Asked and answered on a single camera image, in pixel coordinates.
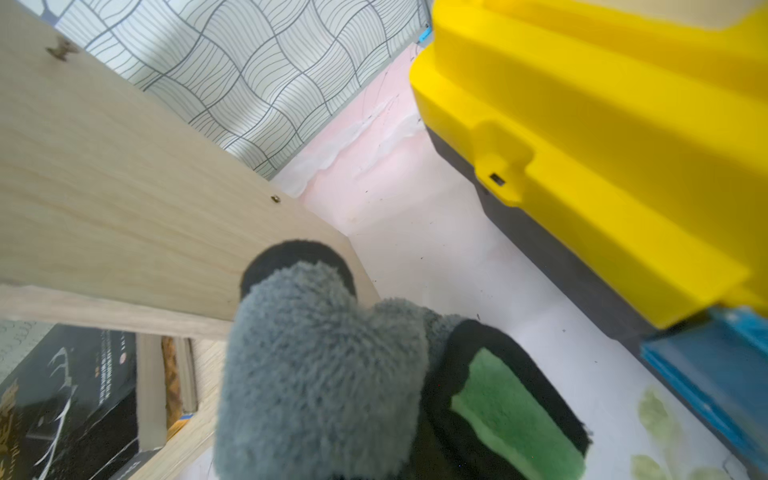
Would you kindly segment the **grey microfibre cloth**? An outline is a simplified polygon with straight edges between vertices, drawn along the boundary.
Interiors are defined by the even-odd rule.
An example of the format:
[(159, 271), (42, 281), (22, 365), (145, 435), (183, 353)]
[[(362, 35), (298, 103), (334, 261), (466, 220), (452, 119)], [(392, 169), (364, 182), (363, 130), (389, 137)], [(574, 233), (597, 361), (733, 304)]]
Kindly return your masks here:
[(365, 307), (325, 244), (273, 245), (242, 275), (222, 479), (579, 479), (590, 445), (510, 336), (404, 299)]

